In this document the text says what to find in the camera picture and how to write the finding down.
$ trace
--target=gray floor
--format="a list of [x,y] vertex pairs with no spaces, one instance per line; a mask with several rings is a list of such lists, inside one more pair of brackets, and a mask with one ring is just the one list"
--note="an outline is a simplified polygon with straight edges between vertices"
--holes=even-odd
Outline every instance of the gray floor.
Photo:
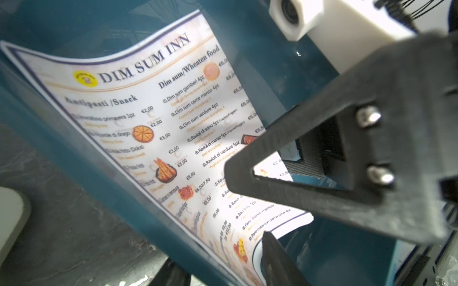
[[148,285],[164,253],[4,124],[0,150],[0,186],[21,191],[32,205],[0,268],[0,285]]

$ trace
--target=dim sum inn title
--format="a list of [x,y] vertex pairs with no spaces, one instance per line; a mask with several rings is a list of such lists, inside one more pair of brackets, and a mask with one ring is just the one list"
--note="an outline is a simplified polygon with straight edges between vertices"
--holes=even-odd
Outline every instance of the dim sum inn title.
[[[163,49],[158,50],[156,53],[152,53],[143,60],[135,62],[130,67],[126,67],[119,70],[113,70],[109,72],[97,73],[97,76],[94,76],[85,71],[76,71],[74,76],[77,82],[87,87],[95,87],[99,83],[109,84],[111,82],[123,81],[128,78],[134,77],[136,74],[141,74],[145,71],[148,71],[149,69],[155,66],[159,66],[164,61],[165,57],[170,56],[171,54],[179,51],[184,46],[189,45],[190,43],[191,40],[188,38],[186,33],[183,33],[180,36],[178,36],[175,40],[165,45]],[[184,76],[185,73],[194,69],[196,66],[204,62],[208,57],[211,57],[219,50],[219,46],[216,45],[214,49],[208,50],[205,55],[198,59],[198,61],[187,64],[181,69],[179,73],[177,73],[170,79],[160,81],[158,85],[160,86],[160,88],[164,88],[165,86],[171,84],[173,81]]]

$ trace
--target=paper sheet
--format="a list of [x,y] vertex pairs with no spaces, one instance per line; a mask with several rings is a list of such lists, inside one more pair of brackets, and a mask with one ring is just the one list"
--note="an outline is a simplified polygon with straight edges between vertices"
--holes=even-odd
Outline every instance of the paper sheet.
[[[4,41],[1,48],[146,200],[241,284],[265,283],[264,231],[280,237],[313,220],[228,191],[224,162],[264,127],[199,11],[98,59],[55,57]],[[291,180],[277,153],[255,172]]]

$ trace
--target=black cable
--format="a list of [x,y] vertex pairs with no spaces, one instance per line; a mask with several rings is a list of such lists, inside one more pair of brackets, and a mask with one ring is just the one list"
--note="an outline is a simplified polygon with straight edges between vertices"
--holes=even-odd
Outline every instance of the black cable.
[[424,4],[424,5],[421,6],[420,8],[418,8],[417,10],[413,11],[412,13],[410,13],[410,16],[411,16],[411,17],[415,17],[416,15],[420,14],[420,13],[423,12],[426,8],[428,8],[428,6],[431,5],[432,2],[434,2],[434,0],[428,1],[426,4]]
[[420,17],[423,16],[424,14],[426,14],[426,13],[428,13],[429,11],[433,10],[437,5],[441,4],[442,2],[444,2],[444,0],[440,0],[439,3],[437,3],[437,4],[434,5],[434,6],[432,6],[430,9],[426,10],[426,11],[423,12],[422,14],[416,16],[416,17],[414,18],[414,20],[420,18]]
[[404,12],[401,2],[394,2],[394,1],[388,2],[385,4],[385,8],[388,14],[391,16],[391,18],[400,22],[401,24],[411,29],[412,31],[418,32],[410,16]]
[[402,4],[402,5],[403,5],[403,8],[408,7],[410,4],[412,4],[412,3],[414,3],[414,2],[415,2],[415,0],[407,0],[407,1],[405,1],[405,2]]

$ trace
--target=black bracket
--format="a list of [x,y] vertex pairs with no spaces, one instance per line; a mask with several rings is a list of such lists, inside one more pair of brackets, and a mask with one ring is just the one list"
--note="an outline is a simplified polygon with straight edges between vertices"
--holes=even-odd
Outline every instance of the black bracket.
[[[421,35],[374,52],[228,160],[229,190],[408,241],[443,238],[439,182],[458,174],[456,38]],[[362,128],[355,116],[367,106],[381,118]],[[348,190],[254,175],[264,158],[328,119],[338,124]],[[389,169],[394,181],[374,183],[370,166]]]

